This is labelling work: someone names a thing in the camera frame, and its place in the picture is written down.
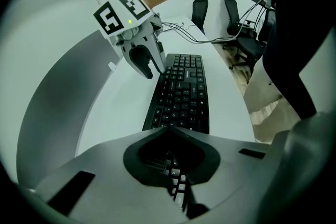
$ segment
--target chair backrest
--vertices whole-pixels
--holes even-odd
[[[208,0],[194,0],[191,21],[204,33],[203,24],[208,10]]]
[[[268,9],[266,11],[264,24],[262,25],[262,28],[258,35],[259,42],[267,44],[269,34],[271,33],[271,30],[274,25],[275,25],[275,10]]]
[[[230,22],[226,28],[229,35],[235,36],[238,33],[239,13],[235,0],[224,0]]]

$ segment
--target floor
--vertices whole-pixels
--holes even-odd
[[[221,44],[213,44],[213,46],[218,51],[219,55],[222,57],[226,65],[229,67],[233,63],[236,63],[237,60],[235,59],[234,55],[236,54],[237,48],[235,47],[226,47],[225,50],[222,49]],[[247,81],[250,79],[250,70],[249,67],[234,67],[232,70],[230,70],[232,73],[232,76],[234,77],[240,92],[242,95],[244,95],[245,90],[247,88]],[[275,108],[277,102],[272,103],[271,105],[263,108],[262,110],[258,112],[254,112],[250,114],[251,122],[252,124],[259,124],[261,123]]]

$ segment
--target black keyboard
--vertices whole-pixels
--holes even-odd
[[[143,126],[177,126],[209,134],[206,80],[200,55],[168,54]]]

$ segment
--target white desk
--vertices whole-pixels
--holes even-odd
[[[185,26],[193,24],[185,16],[163,21],[179,25],[184,22]],[[191,26],[188,32],[197,40],[206,40],[196,26]],[[174,31],[160,34],[159,40],[166,55],[196,54],[203,57],[210,135],[254,142],[243,97],[212,44],[192,44]],[[125,59],[120,61],[92,105],[77,145],[77,155],[98,143],[141,132],[159,77],[152,63],[151,69],[153,78],[148,80],[136,73]]]

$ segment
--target black slot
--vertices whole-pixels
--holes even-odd
[[[260,151],[249,150],[247,148],[243,148],[242,150],[239,151],[239,153],[242,153],[242,154],[250,156],[250,157],[258,158],[258,159],[263,159],[265,157],[265,154],[266,154],[266,153],[260,152]]]
[[[94,174],[80,171],[48,202],[50,207],[67,216],[87,189]]]

